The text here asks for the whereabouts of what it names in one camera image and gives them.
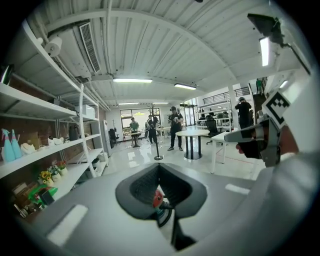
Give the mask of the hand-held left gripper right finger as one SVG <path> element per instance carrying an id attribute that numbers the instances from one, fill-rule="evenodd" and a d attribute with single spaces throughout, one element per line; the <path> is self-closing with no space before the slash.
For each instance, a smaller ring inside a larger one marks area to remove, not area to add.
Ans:
<path id="1" fill-rule="evenodd" d="M 253 180 L 158 166 L 159 185 L 174 212 L 170 240 L 160 234 L 161 247 L 233 247 L 240 235 L 242 204 Z"/>

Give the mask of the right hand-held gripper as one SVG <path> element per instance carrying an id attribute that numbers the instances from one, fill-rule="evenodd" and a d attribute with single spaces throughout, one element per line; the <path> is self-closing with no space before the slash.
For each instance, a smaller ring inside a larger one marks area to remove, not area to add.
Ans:
<path id="1" fill-rule="evenodd" d="M 247 158 L 260 159 L 266 167 L 280 162 L 280 138 L 285 126 L 284 112 L 290 107 L 288 99 L 277 90 L 256 113 L 256 125 L 229 132 L 224 140 L 237 143 Z"/>

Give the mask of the red vacuum cleaner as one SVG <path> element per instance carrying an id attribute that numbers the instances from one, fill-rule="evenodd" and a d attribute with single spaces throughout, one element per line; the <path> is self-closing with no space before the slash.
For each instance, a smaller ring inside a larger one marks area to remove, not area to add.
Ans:
<path id="1" fill-rule="evenodd" d="M 170 220 L 173 208 L 169 202 L 164 201 L 166 198 L 163 193 L 159 190 L 155 190 L 154 198 L 153 198 L 153 208 L 156 212 L 156 221 L 159 228 L 165 226 L 167 222 Z"/>

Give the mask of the person's right forearm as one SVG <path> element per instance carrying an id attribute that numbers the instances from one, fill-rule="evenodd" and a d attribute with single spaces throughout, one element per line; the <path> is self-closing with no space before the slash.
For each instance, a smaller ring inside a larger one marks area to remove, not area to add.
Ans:
<path id="1" fill-rule="evenodd" d="M 194 256 L 320 256 L 320 151 L 302 153 L 289 127 L 280 154 L 239 206 L 190 248 Z"/>

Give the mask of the white rectangular desk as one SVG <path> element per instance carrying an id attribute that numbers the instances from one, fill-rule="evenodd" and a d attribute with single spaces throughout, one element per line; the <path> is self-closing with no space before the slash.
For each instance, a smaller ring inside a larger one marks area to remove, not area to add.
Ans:
<path id="1" fill-rule="evenodd" d="M 223 132 L 211 138 L 210 173 L 255 180 L 260 172 L 259 161 L 247 159 L 238 153 L 235 143 L 225 141 L 227 134 L 228 132 Z"/>

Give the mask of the black balcony railing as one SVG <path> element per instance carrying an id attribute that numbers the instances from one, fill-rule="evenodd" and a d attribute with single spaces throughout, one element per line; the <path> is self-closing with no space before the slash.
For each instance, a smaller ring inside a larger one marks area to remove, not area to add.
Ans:
<path id="1" fill-rule="evenodd" d="M 241 88 L 235 89 L 234 95 L 236 98 L 250 95 L 249 87 L 247 86 L 247 87 L 241 87 Z M 213 104 L 216 102 L 226 101 L 229 98 L 230 98 L 230 94 L 227 91 L 227 92 L 219 93 L 213 96 L 205 97 L 203 99 L 203 104 L 204 105 Z"/>

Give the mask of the white flower pot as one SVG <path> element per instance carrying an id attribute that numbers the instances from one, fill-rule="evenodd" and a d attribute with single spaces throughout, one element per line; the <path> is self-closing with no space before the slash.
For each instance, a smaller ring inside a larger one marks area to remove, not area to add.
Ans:
<path id="1" fill-rule="evenodd" d="M 61 175 L 60 175 L 61 170 L 58 168 L 57 165 L 51 165 L 47 170 L 50 172 L 51 179 L 53 182 L 57 182 L 61 179 Z"/>

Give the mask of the light wooden table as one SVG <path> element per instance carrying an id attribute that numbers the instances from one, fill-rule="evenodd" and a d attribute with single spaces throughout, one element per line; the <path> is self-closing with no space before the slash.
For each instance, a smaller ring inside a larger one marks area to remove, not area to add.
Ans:
<path id="1" fill-rule="evenodd" d="M 160 134 L 160 142 L 163 143 L 169 137 L 170 127 L 159 127 L 156 131 Z"/>

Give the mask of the grey tall cabinet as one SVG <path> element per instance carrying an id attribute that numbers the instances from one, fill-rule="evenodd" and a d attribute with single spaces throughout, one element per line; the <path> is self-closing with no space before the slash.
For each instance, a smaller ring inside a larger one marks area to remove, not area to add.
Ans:
<path id="1" fill-rule="evenodd" d="M 104 151 L 107 153 L 107 156 L 110 157 L 112 155 L 112 148 L 111 148 L 111 142 L 110 142 L 110 136 L 109 136 L 109 130 L 108 130 L 108 123 L 105 119 L 102 121 L 102 128 L 103 128 Z"/>

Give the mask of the black coat stand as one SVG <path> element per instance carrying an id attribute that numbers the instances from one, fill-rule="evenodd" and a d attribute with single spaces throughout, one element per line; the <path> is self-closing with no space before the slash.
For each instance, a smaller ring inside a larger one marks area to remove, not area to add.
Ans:
<path id="1" fill-rule="evenodd" d="M 151 104 L 150 106 L 150 114 L 155 117 L 155 105 Z M 160 155 L 159 153 L 159 143 L 158 143 L 158 136 L 157 136 L 157 131 L 156 131 L 156 139 L 155 139 L 155 147 L 156 147 L 156 156 L 154 157 L 154 160 L 160 161 L 163 159 L 163 156 Z"/>

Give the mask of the brown cardboard box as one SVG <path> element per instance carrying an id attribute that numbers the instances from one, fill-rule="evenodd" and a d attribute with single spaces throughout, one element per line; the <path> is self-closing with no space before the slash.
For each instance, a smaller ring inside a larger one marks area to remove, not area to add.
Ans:
<path id="1" fill-rule="evenodd" d="M 38 187 L 37 182 L 31 182 L 29 184 L 26 184 L 25 182 L 23 182 L 12 190 L 13 198 L 15 200 L 27 200 L 29 194 L 37 187 Z"/>

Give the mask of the turquoise spray bottle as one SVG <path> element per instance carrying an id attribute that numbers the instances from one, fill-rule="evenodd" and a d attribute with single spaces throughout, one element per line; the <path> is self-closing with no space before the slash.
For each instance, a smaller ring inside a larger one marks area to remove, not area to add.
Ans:
<path id="1" fill-rule="evenodd" d="M 12 146 L 12 149 L 13 149 L 13 153 L 14 153 L 15 158 L 19 159 L 19 158 L 22 157 L 22 152 L 21 152 L 20 146 L 18 144 L 18 140 L 16 138 L 15 131 L 13 129 L 12 129 L 11 133 L 12 133 L 11 146 Z"/>
<path id="2" fill-rule="evenodd" d="M 2 131 L 2 139 L 4 141 L 4 148 L 3 148 L 4 161 L 9 163 L 16 159 L 11 141 L 9 139 L 10 132 L 4 128 L 2 128 L 1 131 Z"/>

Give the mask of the white metal shelving unit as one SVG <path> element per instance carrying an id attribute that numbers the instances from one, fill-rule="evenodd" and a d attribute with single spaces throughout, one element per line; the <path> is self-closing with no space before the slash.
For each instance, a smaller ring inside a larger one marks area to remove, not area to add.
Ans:
<path id="1" fill-rule="evenodd" d="M 105 153 L 101 137 L 99 101 L 81 83 L 70 78 L 58 57 L 50 57 L 27 21 L 10 44 L 2 66 L 14 65 L 8 85 L 0 82 L 0 186 L 9 186 L 12 211 L 26 218 L 43 208 L 29 199 L 14 199 L 12 190 L 21 183 L 38 183 L 39 173 L 48 171 L 58 161 L 66 161 L 67 174 L 54 182 L 58 200 L 77 187 L 84 178 L 102 175 L 105 162 L 98 155 Z M 75 108 L 89 105 L 95 119 L 83 118 Z M 79 139 L 69 140 L 69 127 L 77 125 Z M 2 129 L 15 132 L 19 146 L 34 145 L 36 152 L 11 162 L 4 160 Z M 48 137 L 64 138 L 64 143 L 48 146 Z"/>

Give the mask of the shiny metal pot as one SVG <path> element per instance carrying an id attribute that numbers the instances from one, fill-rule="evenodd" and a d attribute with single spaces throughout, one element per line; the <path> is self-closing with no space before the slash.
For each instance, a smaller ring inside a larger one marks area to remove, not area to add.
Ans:
<path id="1" fill-rule="evenodd" d="M 0 83 L 8 85 L 10 83 L 13 70 L 14 70 L 13 64 L 1 66 L 0 67 Z"/>

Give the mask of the white paper roll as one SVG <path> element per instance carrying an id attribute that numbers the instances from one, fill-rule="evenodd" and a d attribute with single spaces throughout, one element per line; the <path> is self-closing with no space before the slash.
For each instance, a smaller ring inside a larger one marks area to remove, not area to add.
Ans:
<path id="1" fill-rule="evenodd" d="M 59 55 L 62 47 L 62 39 L 58 36 L 53 37 L 44 47 L 44 50 L 50 57 L 56 57 Z"/>

